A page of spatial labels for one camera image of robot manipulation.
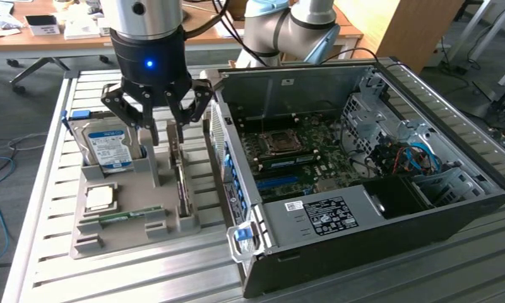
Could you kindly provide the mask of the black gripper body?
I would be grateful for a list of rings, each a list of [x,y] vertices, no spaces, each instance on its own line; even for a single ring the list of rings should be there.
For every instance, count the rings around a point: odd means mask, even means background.
[[[136,40],[111,31],[123,76],[132,83],[185,95],[192,87],[187,69],[184,28],[156,40]]]

